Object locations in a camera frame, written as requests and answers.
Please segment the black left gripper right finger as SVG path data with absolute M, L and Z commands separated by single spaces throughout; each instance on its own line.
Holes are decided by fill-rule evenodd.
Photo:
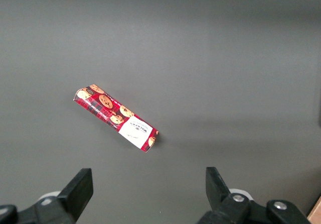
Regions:
M 206 212 L 198 223 L 244 223 L 250 213 L 249 198 L 230 192 L 215 167 L 206 168 L 206 195 L 212 210 Z

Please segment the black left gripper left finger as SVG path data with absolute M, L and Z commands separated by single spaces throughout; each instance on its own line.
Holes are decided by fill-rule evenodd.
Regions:
M 76 223 L 92 195 L 92 170 L 83 168 L 58 195 L 46 195 L 19 212 L 18 223 Z

